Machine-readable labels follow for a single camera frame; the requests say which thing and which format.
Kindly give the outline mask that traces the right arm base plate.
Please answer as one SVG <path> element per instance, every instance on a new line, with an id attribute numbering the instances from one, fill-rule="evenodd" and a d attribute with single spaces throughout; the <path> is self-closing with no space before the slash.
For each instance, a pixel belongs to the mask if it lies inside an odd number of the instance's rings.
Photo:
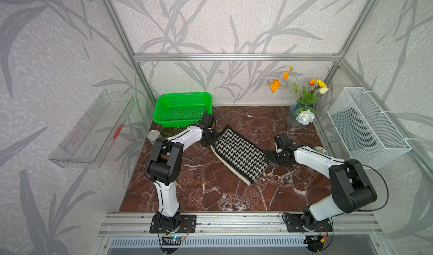
<path id="1" fill-rule="evenodd" d="M 333 232 L 329 218 L 317 221 L 305 214 L 283 213 L 282 219 L 288 232 Z"/>

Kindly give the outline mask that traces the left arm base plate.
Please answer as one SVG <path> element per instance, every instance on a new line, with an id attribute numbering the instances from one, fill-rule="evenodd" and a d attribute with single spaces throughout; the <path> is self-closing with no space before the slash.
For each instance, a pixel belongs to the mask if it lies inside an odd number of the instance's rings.
<path id="1" fill-rule="evenodd" d="M 197 215 L 177 213 L 173 217 L 156 214 L 151 221 L 150 233 L 162 234 L 171 232 L 194 233 L 196 230 Z"/>

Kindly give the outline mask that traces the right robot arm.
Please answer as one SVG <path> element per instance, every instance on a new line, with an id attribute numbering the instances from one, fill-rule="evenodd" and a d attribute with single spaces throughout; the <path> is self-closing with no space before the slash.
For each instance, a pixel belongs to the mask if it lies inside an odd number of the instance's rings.
<path id="1" fill-rule="evenodd" d="M 301 214 L 283 214 L 289 229 L 314 232 L 331 218 L 352 213 L 374 203 L 377 193 L 357 160 L 342 160 L 317 152 L 303 144 L 294 144 L 286 134 L 274 138 L 276 150 L 265 152 L 265 163 L 290 167 L 307 166 L 330 180 L 331 195 L 304 208 Z"/>

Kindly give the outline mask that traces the black white knitted scarf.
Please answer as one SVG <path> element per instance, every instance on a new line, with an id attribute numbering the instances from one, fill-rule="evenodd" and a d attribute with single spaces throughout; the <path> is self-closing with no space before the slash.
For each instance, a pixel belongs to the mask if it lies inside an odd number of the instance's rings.
<path id="1" fill-rule="evenodd" d="M 232 126 L 227 125 L 219 139 L 211 145 L 215 156 L 248 186 L 268 168 L 266 151 L 246 139 Z"/>

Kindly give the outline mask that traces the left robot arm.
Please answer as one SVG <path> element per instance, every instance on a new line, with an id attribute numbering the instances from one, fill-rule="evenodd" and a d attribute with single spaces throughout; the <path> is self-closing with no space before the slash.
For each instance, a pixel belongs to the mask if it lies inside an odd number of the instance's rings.
<path id="1" fill-rule="evenodd" d="M 214 129 L 215 117 L 203 113 L 202 119 L 169 138 L 156 139 L 146 170 L 157 190 L 159 209 L 156 220 L 163 225 L 180 224 L 180 205 L 177 200 L 176 181 L 182 168 L 183 152 L 196 142 L 207 147 L 218 140 Z"/>

